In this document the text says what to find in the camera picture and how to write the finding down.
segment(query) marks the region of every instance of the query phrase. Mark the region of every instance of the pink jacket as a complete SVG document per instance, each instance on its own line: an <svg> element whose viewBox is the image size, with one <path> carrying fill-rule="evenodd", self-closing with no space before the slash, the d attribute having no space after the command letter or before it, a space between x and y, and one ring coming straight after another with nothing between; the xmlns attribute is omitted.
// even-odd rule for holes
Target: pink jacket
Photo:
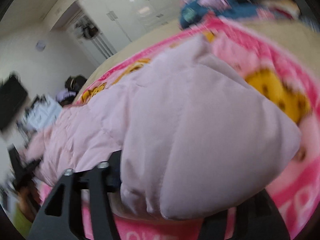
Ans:
<svg viewBox="0 0 320 240"><path fill-rule="evenodd" d="M202 35L63 109L25 153L43 155L50 186L65 169L91 169L122 149L113 212L185 220L235 206L276 178L298 151L299 128L210 53Z"/></svg>

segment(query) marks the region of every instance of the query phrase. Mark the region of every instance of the screw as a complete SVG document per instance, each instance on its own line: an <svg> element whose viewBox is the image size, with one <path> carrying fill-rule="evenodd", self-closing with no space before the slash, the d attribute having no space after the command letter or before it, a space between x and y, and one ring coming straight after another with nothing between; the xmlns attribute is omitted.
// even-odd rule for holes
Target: screw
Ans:
<svg viewBox="0 0 320 240"><path fill-rule="evenodd" d="M98 169L105 169L109 167L109 163L108 162L102 162L98 164Z"/></svg>
<svg viewBox="0 0 320 240"><path fill-rule="evenodd" d="M64 172L64 175L65 176L70 176L73 174L73 169L67 169L65 172Z"/></svg>

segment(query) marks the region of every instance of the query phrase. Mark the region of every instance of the fabric quilting seam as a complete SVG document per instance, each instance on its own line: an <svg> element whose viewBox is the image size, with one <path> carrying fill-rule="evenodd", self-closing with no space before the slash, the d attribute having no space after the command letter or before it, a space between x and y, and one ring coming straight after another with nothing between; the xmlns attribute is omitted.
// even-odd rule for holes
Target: fabric quilting seam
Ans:
<svg viewBox="0 0 320 240"><path fill-rule="evenodd" d="M55 167L55 166L53 165L53 162L52 162L51 159L49 159L49 163L50 163L50 169L52 170L52 167ZM46 178L46 180L49 181L49 182L51 183L51 185L52 185L52 181L51 181L51 179L49 179L49 177L47 176L46 173L41 173L41 175L42 175L44 178Z"/></svg>
<svg viewBox="0 0 320 240"><path fill-rule="evenodd" d="M190 83L191 83L191 72L194 71L194 69L191 69L191 70L188 70L189 71L189 76L188 76L188 80L187 80L187 83L188 83L188 92L187 92L187 95L190 93ZM171 157L171 152L172 152L172 146L173 146L173 142L174 142L174 138L176 136L176 133L178 131L178 128L180 126L180 122L181 122L181 117L182 117L182 114L183 114L183 110L185 109L185 106L186 106L186 102L184 102L184 104L182 105L181 109L179 110L179 113L178 113L178 121L177 121L177 126L175 128L175 132L173 133L173 136L172 136L172 144L171 144L171 150L170 150L170 153L169 153L169 156L168 156L168 159L167 159L167 163L166 163L166 166L165 166L165 170L162 174L162 177L160 178L160 183L159 183L159 186L160 186L160 190L159 190L159 203L158 203L158 207L159 207L159 211L162 215L162 217L164 217L165 219L169 219L168 217L166 217L162 211L161 211L161 208L160 208L160 202L161 202L161 196L162 196L162 187L163 187L163 181L164 181L164 175L168 169L168 163L169 163L169 160L170 160L170 157Z"/></svg>
<svg viewBox="0 0 320 240"><path fill-rule="evenodd" d="M46 149L47 149L47 145L46 145L46 142L45 142L45 140L44 140L44 151L46 151ZM55 170L55 173L58 174L58 166L57 166L57 165L53 165L54 162L53 162L53 160L52 160L52 155L47 156L47 158L48 158L48 161L49 161L49 163L50 163L51 169L53 168L53 169ZM43 173L43 176L46 177L47 181L50 181L50 183L52 184L52 181L49 179L49 177L48 177L45 173Z"/></svg>
<svg viewBox="0 0 320 240"><path fill-rule="evenodd" d="M98 124L100 124L100 123L98 122L98 120L96 119L95 116L93 116L92 119L93 119L95 122L97 122ZM122 145L119 145L119 144L117 143L116 139L114 139L114 138L109 134L108 131L104 130L104 129L102 128L102 126L101 126L101 131L102 131L108 138L110 138L117 147L119 147L120 149L122 149Z"/></svg>

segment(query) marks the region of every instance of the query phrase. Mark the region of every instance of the bed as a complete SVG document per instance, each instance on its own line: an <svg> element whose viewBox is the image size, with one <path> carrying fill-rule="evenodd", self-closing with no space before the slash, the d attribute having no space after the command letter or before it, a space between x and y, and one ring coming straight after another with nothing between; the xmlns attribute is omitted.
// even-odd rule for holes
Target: bed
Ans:
<svg viewBox="0 0 320 240"><path fill-rule="evenodd" d="M235 28L239 28L241 30L241 26L238 23L234 23ZM248 31L248 33L250 33L251 35L262 35L268 39L262 38L263 40L265 39L266 42L271 42L273 43L273 45L279 49L279 51L283 54L286 54L286 52L282 49L286 49L287 51L289 51L291 54L293 54L292 60L296 61L299 63L301 63L302 66L305 66L306 69L306 73L311 73L310 75L308 75L310 77L310 80L314 81L315 84L315 89L317 91L319 90L319 83L316 79L314 79L313 77L320 77L320 67L319 67L319 60L320 60L320 35L318 33L313 32L311 29L309 29L308 27L306 27L305 25L303 25L301 22L299 21L290 21L290 20L278 20L278 21L264 21L264 22L246 22L246 23L242 23L242 26L245 27L244 30ZM172 21L169 24L162 26L156 30L153 30L152 32L146 34L145 36L141 37L140 39L138 39L137 41L133 42L132 44L130 44L129 46L127 46L125 49L123 49L121 52L117 53L116 55L114 55L113 57L107 59L92 75L91 77L88 79L87 83L85 84L85 86L82 88L82 91L79 93L80 95L83 93L83 91L85 91L92 83L94 83L96 80L98 80L104 73L108 72L108 70L110 70L112 67L116 66L116 65L121 65L119 63L123 62L125 59L131 57L132 55L136 54L136 58L140 57L139 53L141 50L145 49L145 48L149 48L150 46L154 45L157 42L160 42L166 38L169 38L173 35L179 34L180 33L180 29L178 28L178 22L177 21ZM319 112L318 110L318 100L316 100L316 102L313 102L313 106L314 106L314 112ZM316 122L316 130L320 130L319 129L319 122L317 117L313 117L314 121ZM282 213L283 217L284 217L284 213L286 213L286 218L284 217L284 220L286 220L286 224L287 226L289 226L289 231L291 234L292 239L308 239L308 234L309 232L315 228L314 225L315 223L318 223L318 218L319 216L317 215L318 209L316 208L318 206L319 203L319 198L315 197L312 200L312 203L307 202L303 202L304 200L302 200L305 195L304 195L304 190L306 190L307 187L310 187L311 184L308 184L308 182L306 183L307 186L306 187L301 187L300 190L297 189L290 189L290 183L287 182L291 181L293 182L295 179L297 179L295 182L293 182L292 184L297 184L300 183L301 181L304 181L305 177L310 176L311 172L315 172L315 174L318 174L320 171L320 155L319 155L319 151L316 151L316 153L314 154L314 156L312 157L312 160L309 159L308 161L306 161L306 164L290 164L288 167L288 170L291 170L291 172L295 172L295 169L298 169L301 171L298 172L300 173L300 181L299 178L285 178L288 174L290 175L290 171L288 174L280 177L278 180L278 185L281 185L281 183L284 183L287 187L289 191L295 191L295 196L299 195L300 200L297 200L292 198L291 200L288 201L288 199L283 200L283 197L281 197L280 195L276 196L273 195L273 193L275 193L278 189L277 186L276 187L269 187L267 188L267 190L269 190L269 193L271 192L271 196L273 197L274 201L277 204L277 207L279 208L280 212ZM295 207L294 205L297 204L297 202L299 202L302 206L300 206L299 208ZM292 213L291 212L305 212L306 210L304 210L304 207L308 206L312 208L310 208L308 210L308 215L306 215L308 217L308 219L304 219L303 222L298 222L299 219L294 218L293 220L296 220L294 222L292 222L292 220L290 219L290 217L292 217ZM313 214L313 217L310 219L310 221L308 222L308 224L306 225L307 221L309 220L309 218L311 217L311 214Z"/></svg>
<svg viewBox="0 0 320 240"><path fill-rule="evenodd" d="M309 67L313 73L320 77L319 34L314 33L299 21L279 20L276 22L247 22L243 23L243 25L270 38L280 46L289 50L304 65ZM119 64L139 51L179 33L180 31L178 21L174 20L129 44L122 51L108 58L93 72L93 74L88 78L86 84L82 87L79 95L81 95L90 84L100 78L113 66Z"/></svg>

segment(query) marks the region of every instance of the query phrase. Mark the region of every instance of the cartoon print blanket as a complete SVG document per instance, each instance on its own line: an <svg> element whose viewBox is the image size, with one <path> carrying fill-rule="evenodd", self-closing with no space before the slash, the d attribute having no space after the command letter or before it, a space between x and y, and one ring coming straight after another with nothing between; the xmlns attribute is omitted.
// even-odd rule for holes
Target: cartoon print blanket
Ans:
<svg viewBox="0 0 320 240"><path fill-rule="evenodd" d="M292 160L267 191L278 207L291 238L303 229L320 202L320 87L297 59L273 42L260 37L237 23L218 18L207 18L203 24L185 30L151 46L107 71L82 94L77 104L87 103L94 95L118 82L124 75L148 67L152 58L168 47L174 47L197 33L204 33L212 43L212 53L231 65L243 78L259 69L271 69L279 78L305 93L312 106L312 114L299 124L301 145L305 149L302 162ZM42 198L51 188L42 188ZM83 208L86 237L93 239L88 205ZM225 239L232 237L234 210L229 211ZM150 225L116 217L121 239L185 239L196 240L201 221L175 225Z"/></svg>

